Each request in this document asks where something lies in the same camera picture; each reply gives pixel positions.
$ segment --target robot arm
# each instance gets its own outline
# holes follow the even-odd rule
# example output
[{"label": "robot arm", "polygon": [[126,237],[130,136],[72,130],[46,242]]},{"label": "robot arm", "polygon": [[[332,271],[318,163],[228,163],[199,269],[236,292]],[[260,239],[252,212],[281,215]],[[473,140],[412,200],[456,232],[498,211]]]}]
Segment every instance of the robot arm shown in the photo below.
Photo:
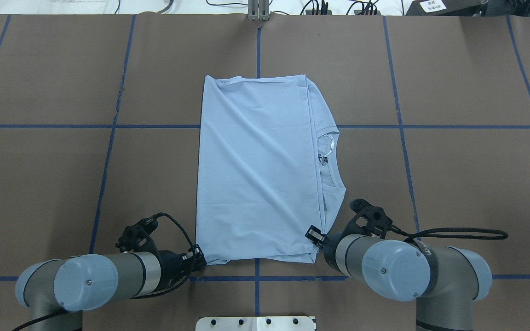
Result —
[{"label": "robot arm", "polygon": [[203,268],[206,260],[185,231],[190,244],[187,253],[157,250],[150,233],[160,216],[168,216],[183,231],[168,214],[156,214],[126,227],[116,244],[122,254],[87,254],[27,268],[17,280],[15,295],[19,303],[30,308],[32,321],[16,330],[32,324],[32,331],[80,330],[83,310],[177,289],[191,272]]},{"label": "robot arm", "polygon": [[[492,286],[492,273],[480,255],[455,247],[429,247],[414,240],[416,235],[408,242],[384,240],[389,230],[403,231],[392,226],[380,207],[358,199],[351,209],[357,215],[343,232],[322,234],[311,226],[305,235],[322,249],[331,268],[367,283],[388,299],[416,299],[417,331],[473,330],[473,301],[483,299]],[[358,226],[359,217],[368,224]],[[503,231],[487,231],[501,234],[488,239],[507,237]]]}]

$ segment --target cloth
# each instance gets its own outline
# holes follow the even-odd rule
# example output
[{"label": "cloth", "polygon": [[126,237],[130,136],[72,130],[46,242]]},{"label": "cloth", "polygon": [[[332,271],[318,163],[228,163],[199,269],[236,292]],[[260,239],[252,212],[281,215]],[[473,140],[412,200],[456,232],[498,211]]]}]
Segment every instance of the cloth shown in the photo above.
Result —
[{"label": "cloth", "polygon": [[305,75],[206,76],[196,241],[208,264],[314,263],[310,225],[328,232],[345,196],[330,109]]}]

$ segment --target round joint cover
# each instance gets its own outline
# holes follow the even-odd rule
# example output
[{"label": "round joint cover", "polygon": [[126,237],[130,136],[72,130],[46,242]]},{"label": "round joint cover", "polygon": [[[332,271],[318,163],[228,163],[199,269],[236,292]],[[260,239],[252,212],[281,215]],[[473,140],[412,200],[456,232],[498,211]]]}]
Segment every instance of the round joint cover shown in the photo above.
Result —
[{"label": "round joint cover", "polygon": [[70,258],[54,277],[54,296],[69,312],[106,304],[118,287],[118,270],[109,258],[88,254]]},{"label": "round joint cover", "polygon": [[476,273],[476,277],[478,278],[478,294],[473,299],[478,301],[485,298],[488,295],[488,291],[490,291],[490,287],[492,287],[492,272],[490,271],[488,262],[486,262],[486,260],[484,260],[484,258],[478,253],[475,253],[471,250],[458,249],[457,247],[452,246],[448,247],[465,256]]},{"label": "round joint cover", "polygon": [[366,251],[363,277],[377,294],[411,301],[425,293],[431,280],[429,262],[421,252],[402,241],[384,240]]},{"label": "round joint cover", "polygon": [[38,268],[44,266],[44,264],[47,264],[50,261],[58,261],[58,259],[48,260],[34,264],[33,266],[29,266],[26,270],[22,272],[21,275],[19,275],[17,281],[15,282],[15,298],[17,299],[17,302],[19,302],[19,304],[26,308],[28,307],[28,304],[26,303],[26,300],[23,297],[23,292],[26,290],[26,285],[28,284],[30,277],[32,277],[36,270],[38,270]]}]

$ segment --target metal bracket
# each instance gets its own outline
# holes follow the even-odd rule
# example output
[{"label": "metal bracket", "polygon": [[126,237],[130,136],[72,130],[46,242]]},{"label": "metal bracket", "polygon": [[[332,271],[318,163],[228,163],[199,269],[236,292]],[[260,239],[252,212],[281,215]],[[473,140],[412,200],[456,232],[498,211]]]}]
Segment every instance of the metal bracket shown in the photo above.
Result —
[{"label": "metal bracket", "polygon": [[269,0],[248,0],[249,21],[269,21]]},{"label": "metal bracket", "polygon": [[310,316],[200,318],[196,331],[316,331]]}]

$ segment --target folded shirt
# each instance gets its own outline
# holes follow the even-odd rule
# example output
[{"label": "folded shirt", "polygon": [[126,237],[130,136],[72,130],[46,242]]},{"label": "folded shirt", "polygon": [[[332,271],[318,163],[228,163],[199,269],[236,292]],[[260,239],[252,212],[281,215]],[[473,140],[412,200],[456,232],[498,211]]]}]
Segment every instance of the folded shirt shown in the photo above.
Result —
[{"label": "folded shirt", "polygon": [[196,241],[208,264],[244,258],[314,263],[310,225],[332,227],[345,196],[339,130],[305,75],[206,76]]}]

